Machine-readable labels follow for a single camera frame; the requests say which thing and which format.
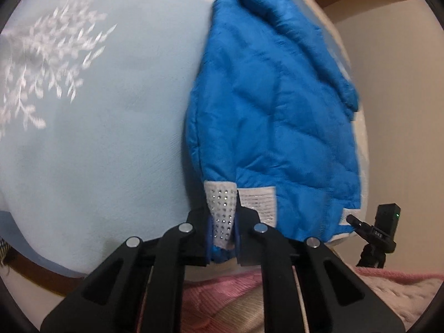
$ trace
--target white floor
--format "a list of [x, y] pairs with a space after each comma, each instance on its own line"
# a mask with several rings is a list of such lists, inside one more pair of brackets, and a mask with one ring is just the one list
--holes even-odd
[[48, 313], [63, 299], [35, 285], [9, 267], [0, 267], [0, 277], [17, 305], [38, 329]]

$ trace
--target blue cloth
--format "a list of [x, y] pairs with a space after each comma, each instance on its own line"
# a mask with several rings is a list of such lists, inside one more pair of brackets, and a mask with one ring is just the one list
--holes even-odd
[[202, 181], [276, 187], [288, 238], [349, 233], [360, 208], [358, 95], [293, 0], [216, 0], [186, 141]]

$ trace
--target blue quilted jacket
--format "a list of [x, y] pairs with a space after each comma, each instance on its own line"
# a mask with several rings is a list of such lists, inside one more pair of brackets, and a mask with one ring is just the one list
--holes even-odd
[[360, 208], [357, 109], [323, 31], [294, 0], [214, 2], [186, 122], [203, 181], [274, 187], [288, 238], [349, 233], [340, 220]]

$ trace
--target white branch print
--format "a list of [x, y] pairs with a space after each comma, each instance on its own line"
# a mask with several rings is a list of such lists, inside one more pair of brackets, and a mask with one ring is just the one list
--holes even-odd
[[23, 117], [37, 129], [46, 122], [35, 116], [36, 106], [27, 102], [43, 99], [53, 92], [73, 102], [83, 85], [81, 71], [105, 51], [105, 41], [116, 25], [96, 31], [106, 14], [91, 10], [93, 0], [59, 0], [58, 6], [26, 28], [5, 29], [1, 33], [10, 45], [11, 55], [1, 60], [4, 72], [3, 106], [0, 106], [0, 139], [11, 118]]

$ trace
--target metal rivet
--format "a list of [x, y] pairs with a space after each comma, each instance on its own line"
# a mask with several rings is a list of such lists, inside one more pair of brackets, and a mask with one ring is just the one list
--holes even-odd
[[140, 239], [137, 237], [131, 237], [127, 239], [127, 247], [128, 248], [135, 248], [140, 244]]
[[307, 244], [310, 248], [318, 248], [318, 246], [321, 245], [321, 242], [319, 241], [318, 238], [311, 237], [311, 238], [308, 238], [308, 239], [306, 240], [306, 244]]
[[182, 233], [189, 233], [190, 231], [193, 230], [193, 226], [192, 226], [190, 223], [182, 223], [182, 224], [179, 226], [179, 230], [180, 230]]
[[254, 226], [254, 231], [258, 233], [265, 233], [268, 230], [268, 226], [263, 223], [258, 223]]

